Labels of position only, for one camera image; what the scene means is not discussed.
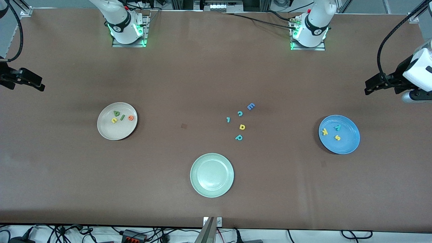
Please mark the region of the beige brown round plate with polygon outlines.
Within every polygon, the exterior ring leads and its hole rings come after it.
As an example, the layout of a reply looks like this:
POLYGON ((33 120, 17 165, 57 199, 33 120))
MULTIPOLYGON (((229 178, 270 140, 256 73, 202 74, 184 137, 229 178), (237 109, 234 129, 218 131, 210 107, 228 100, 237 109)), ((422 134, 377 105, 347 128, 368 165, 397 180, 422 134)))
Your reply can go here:
POLYGON ((134 132, 138 123, 138 114, 136 109, 128 103, 112 103, 102 109, 97 119, 97 129, 99 134, 108 140, 122 140, 134 132), (116 117, 117 123, 113 124, 111 119, 114 116, 114 111, 119 111, 120 115, 116 117), (128 120, 128 116, 133 115, 133 121, 128 120))

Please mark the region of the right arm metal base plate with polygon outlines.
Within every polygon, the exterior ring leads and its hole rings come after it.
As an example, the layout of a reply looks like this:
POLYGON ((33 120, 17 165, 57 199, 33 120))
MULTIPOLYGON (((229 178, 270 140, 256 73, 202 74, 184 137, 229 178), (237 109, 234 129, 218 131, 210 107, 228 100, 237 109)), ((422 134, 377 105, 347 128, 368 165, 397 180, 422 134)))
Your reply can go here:
POLYGON ((115 38, 115 34, 110 31, 112 36, 112 47, 124 48, 142 48, 147 45, 147 39, 150 29, 150 16, 144 16, 137 13, 134 20, 131 21, 128 28, 124 32, 128 34, 126 38, 121 37, 120 40, 127 40, 127 43, 121 43, 115 38))

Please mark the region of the blue round plate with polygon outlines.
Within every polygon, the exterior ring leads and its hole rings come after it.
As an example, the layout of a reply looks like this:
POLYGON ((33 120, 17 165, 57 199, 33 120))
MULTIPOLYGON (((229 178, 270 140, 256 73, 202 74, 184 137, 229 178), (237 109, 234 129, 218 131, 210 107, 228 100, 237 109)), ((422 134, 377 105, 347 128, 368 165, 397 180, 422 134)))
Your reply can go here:
POLYGON ((325 117, 318 127, 318 136, 324 147, 335 154, 350 154, 360 144, 358 127, 352 120, 342 115, 325 117), (335 131, 334 129, 337 125, 342 126, 339 131, 335 131), (322 136, 321 131, 324 128, 328 131, 328 135, 326 136, 322 136), (339 135, 341 140, 335 140, 335 135, 339 135))

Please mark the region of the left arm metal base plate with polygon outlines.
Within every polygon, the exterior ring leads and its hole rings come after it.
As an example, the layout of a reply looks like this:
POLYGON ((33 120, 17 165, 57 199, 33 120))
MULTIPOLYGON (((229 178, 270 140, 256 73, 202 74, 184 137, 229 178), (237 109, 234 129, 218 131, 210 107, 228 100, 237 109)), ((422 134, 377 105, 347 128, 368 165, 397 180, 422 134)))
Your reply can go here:
POLYGON ((298 38, 301 36, 301 31, 303 30, 300 22, 289 22, 289 27, 294 27, 293 30, 290 30, 290 48, 291 50, 307 50, 307 51, 325 51, 325 34, 319 45, 314 47, 307 47, 302 45, 298 38))

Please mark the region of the black red power strip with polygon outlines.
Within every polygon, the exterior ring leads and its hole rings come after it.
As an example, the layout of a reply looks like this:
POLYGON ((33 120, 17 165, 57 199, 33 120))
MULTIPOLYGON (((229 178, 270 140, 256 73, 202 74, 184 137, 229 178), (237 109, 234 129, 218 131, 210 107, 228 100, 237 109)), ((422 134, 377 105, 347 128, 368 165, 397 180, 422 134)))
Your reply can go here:
POLYGON ((120 231, 120 235, 122 235, 121 243, 145 243, 147 240, 147 235, 145 233, 132 230, 120 231))

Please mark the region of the grey terminal block device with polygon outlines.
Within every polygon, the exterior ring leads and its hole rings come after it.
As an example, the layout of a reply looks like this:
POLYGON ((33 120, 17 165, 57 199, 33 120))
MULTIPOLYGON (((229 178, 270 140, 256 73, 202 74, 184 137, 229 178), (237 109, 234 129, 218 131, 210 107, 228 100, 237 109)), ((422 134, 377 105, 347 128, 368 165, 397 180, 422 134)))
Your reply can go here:
POLYGON ((199 7, 203 11, 236 13, 243 12, 243 0, 199 0, 199 7))

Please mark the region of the pale green round plate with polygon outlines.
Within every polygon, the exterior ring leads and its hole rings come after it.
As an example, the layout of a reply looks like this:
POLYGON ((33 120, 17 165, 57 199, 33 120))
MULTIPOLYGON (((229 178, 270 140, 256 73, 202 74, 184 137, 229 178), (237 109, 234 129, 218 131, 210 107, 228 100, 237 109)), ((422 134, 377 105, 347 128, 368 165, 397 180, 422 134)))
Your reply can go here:
POLYGON ((228 158, 218 153, 201 155, 190 169, 190 183, 203 197, 225 195, 233 186, 234 168, 228 158))

